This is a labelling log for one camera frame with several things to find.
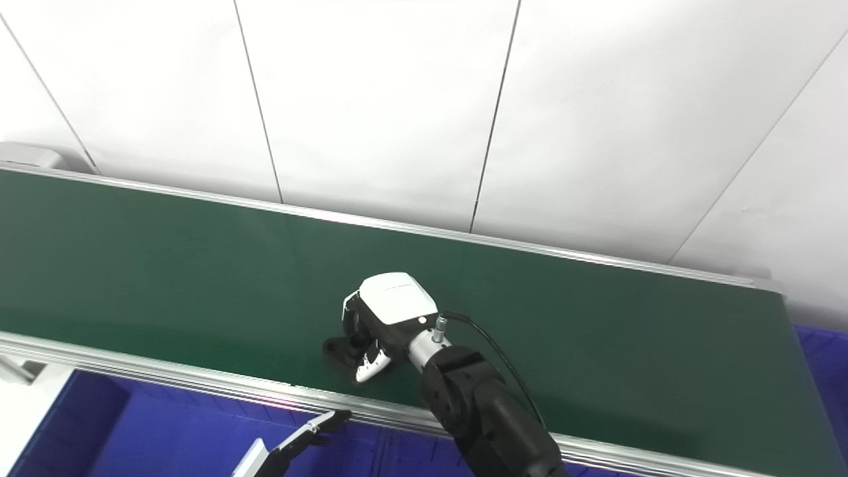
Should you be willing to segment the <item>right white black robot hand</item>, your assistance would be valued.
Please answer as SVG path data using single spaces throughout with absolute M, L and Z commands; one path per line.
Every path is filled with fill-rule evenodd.
M 343 302 L 343 362 L 365 383 L 394 362 L 419 372 L 445 345 L 433 340 L 437 305 L 411 275 L 388 272 L 364 279 Z

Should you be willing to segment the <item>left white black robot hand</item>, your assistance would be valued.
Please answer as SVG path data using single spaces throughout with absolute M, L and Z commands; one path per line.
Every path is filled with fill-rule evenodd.
M 263 439 L 255 439 L 246 450 L 233 476 L 284 476 L 297 456 L 311 446 L 325 446 L 327 433 L 342 428 L 352 416 L 348 409 L 334 409 L 306 421 L 278 446 L 269 448 Z

